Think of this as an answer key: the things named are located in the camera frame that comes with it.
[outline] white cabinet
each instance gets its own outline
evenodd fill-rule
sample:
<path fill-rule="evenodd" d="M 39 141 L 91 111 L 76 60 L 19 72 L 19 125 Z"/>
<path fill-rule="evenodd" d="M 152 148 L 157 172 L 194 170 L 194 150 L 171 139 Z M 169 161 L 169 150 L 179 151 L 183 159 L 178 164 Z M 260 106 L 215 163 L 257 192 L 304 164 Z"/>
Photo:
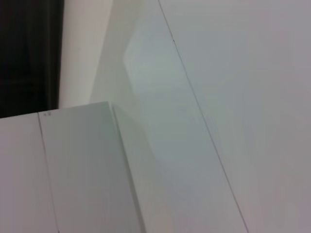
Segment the white cabinet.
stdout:
<path fill-rule="evenodd" d="M 142 232 L 108 104 L 39 116 L 60 232 Z"/>
<path fill-rule="evenodd" d="M 37 114 L 0 120 L 0 232 L 57 233 Z"/>

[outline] dark curtain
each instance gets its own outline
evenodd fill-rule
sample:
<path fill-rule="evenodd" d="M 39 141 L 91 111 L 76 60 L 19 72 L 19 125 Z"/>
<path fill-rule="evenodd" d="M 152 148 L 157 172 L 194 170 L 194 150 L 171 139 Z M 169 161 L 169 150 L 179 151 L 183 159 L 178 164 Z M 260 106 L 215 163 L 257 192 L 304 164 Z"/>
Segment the dark curtain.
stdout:
<path fill-rule="evenodd" d="M 64 0 L 0 0 L 0 117 L 57 108 Z"/>

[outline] white panel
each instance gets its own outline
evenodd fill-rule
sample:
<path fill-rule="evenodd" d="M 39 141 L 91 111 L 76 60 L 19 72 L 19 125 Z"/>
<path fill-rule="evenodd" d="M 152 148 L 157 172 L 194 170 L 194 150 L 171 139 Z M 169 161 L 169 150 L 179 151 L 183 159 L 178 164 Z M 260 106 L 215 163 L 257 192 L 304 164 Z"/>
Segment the white panel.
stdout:
<path fill-rule="evenodd" d="M 92 101 L 115 106 L 148 233 L 244 233 L 156 0 L 114 0 Z"/>
<path fill-rule="evenodd" d="M 39 115 L 60 232 L 141 232 L 108 104 Z"/>
<path fill-rule="evenodd" d="M 37 113 L 0 119 L 0 232 L 57 233 Z"/>
<path fill-rule="evenodd" d="M 311 232 L 311 2 L 160 1 L 249 231 Z"/>

